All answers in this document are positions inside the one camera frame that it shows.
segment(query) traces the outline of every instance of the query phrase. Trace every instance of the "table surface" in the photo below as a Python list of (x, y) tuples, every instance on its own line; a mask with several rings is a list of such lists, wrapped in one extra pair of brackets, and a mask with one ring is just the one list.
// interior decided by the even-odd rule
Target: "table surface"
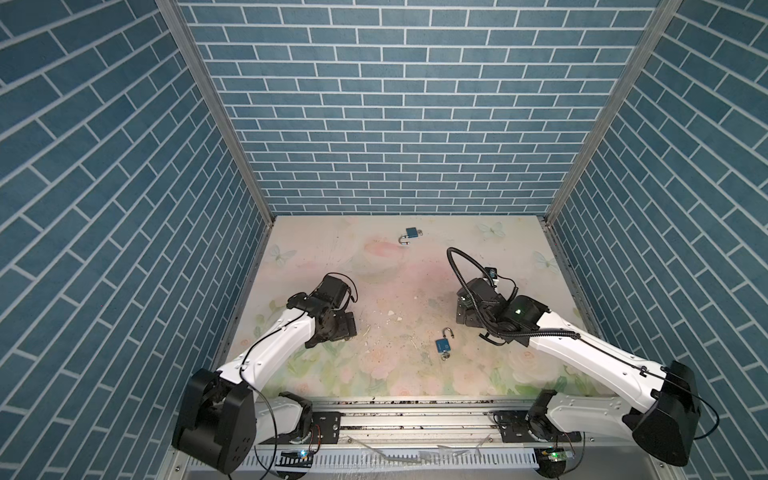
[[(400, 246), (407, 227), (423, 235)], [(517, 282), (520, 294), (583, 326), (537, 217), (278, 217), (227, 358), (255, 342), (288, 297), (311, 292), (335, 271), (352, 277), (359, 289), (359, 301), (348, 308), (358, 335), (299, 350), (267, 383), (265, 394), (528, 399), (541, 388), (610, 394), (553, 356), (519, 343), (492, 346), (478, 337), (483, 330), (457, 324), (460, 286), (447, 247), (497, 267)], [(470, 263), (456, 259), (467, 280), (479, 276)], [(499, 290), (507, 296), (511, 283), (502, 280)], [(451, 356), (444, 361), (435, 341), (446, 327), (455, 338), (449, 337)]]

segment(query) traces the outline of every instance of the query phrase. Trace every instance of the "padlock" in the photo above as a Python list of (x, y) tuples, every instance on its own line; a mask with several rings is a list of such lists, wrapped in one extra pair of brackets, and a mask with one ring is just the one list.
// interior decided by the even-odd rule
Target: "padlock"
[(453, 335), (453, 330), (451, 330), (450, 327), (446, 327), (442, 329), (442, 338), (435, 340), (435, 344), (437, 345), (437, 353), (440, 354), (441, 358), (443, 360), (447, 360), (451, 356), (451, 344), (448, 343), (448, 337), (445, 336), (445, 331), (448, 330), (451, 333), (451, 338), (456, 338)]

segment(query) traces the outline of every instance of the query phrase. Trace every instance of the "brick wallpaper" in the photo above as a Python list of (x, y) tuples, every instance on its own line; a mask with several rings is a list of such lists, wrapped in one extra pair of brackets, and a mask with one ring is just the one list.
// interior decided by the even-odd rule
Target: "brick wallpaper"
[(278, 214), (543, 214), (656, 3), (181, 2)]
[(0, 478), (145, 478), (263, 221), (153, 0), (0, 2)]
[(692, 366), (720, 411), (690, 478), (768, 478), (766, 24), (685, 0), (555, 223), (608, 339)]

